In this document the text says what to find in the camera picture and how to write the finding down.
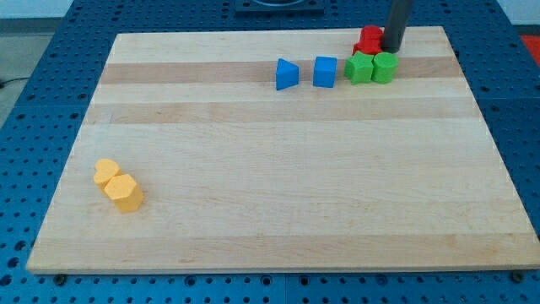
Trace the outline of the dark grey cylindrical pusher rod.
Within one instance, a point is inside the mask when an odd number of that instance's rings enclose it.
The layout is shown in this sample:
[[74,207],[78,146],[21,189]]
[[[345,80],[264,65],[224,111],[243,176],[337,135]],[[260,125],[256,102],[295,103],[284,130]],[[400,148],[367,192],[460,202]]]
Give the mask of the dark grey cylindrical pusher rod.
[[393,0],[381,38],[384,52],[396,53],[400,50],[408,20],[413,11],[413,0]]

